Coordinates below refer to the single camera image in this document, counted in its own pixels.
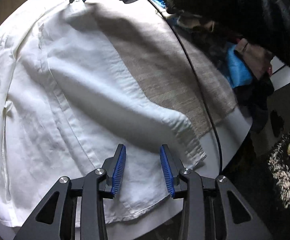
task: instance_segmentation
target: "blue fabric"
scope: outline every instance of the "blue fabric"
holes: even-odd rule
[[[164,0],[152,0],[154,3],[158,4],[159,6],[163,7],[164,9],[166,8],[166,4]]]
[[[226,53],[227,71],[222,71],[232,88],[250,85],[253,77],[245,64],[234,54],[235,44],[228,43]]]

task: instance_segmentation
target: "beige cloth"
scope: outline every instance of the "beige cloth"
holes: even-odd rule
[[[86,6],[152,102],[185,114],[197,136],[211,129],[191,67],[173,32],[147,0],[124,4],[88,0]],[[215,123],[236,106],[224,76],[195,46],[184,41],[204,87]]]

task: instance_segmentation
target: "person's arm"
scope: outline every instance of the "person's arm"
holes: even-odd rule
[[[290,66],[290,8],[271,0],[165,0],[168,7],[209,17],[268,49]]]

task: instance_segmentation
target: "white fabric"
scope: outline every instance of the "white fabric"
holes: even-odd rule
[[[205,157],[187,117],[145,97],[83,2],[28,0],[0,26],[0,221],[21,226],[59,177],[101,167],[119,143],[107,223],[167,196],[160,145],[190,168]]]

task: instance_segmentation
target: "black cord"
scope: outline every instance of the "black cord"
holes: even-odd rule
[[[162,12],[159,10],[159,8],[157,8],[156,4],[154,2],[152,2],[151,0],[148,0],[149,3],[154,6],[154,8],[159,12],[159,14],[162,16],[162,18],[167,22],[168,26],[171,28],[171,30],[173,31],[175,37],[177,38],[179,44],[181,45],[184,53],[185,53],[185,56],[190,64],[190,67],[194,73],[194,76],[195,76],[195,79],[196,79],[196,82],[197,82],[197,85],[198,85],[198,88],[199,88],[199,91],[201,93],[201,97],[203,99],[203,103],[204,103],[204,106],[205,106],[205,109],[206,109],[206,113],[208,115],[208,118],[211,122],[211,125],[212,125],[212,128],[213,128],[213,131],[214,131],[214,134],[215,134],[215,138],[216,138],[216,141],[217,141],[217,146],[218,146],[218,154],[219,154],[219,158],[220,158],[220,170],[219,170],[219,175],[222,173],[222,170],[223,170],[223,156],[222,156],[222,147],[221,147],[221,142],[220,142],[220,138],[218,136],[218,132],[216,130],[216,127],[215,127],[215,124],[214,124],[214,121],[213,121],[213,118],[212,118],[212,115],[209,111],[209,108],[208,108],[208,105],[207,105],[207,102],[206,102],[206,99],[205,99],[205,95],[203,93],[203,87],[202,87],[202,84],[200,82],[200,80],[198,79],[198,76],[197,76],[197,73],[194,69],[194,66],[193,66],[193,63],[187,53],[187,50],[183,44],[183,42],[181,41],[181,38],[179,37],[178,33],[175,31],[174,27],[167,21],[167,19],[165,18],[165,16],[162,14]]]

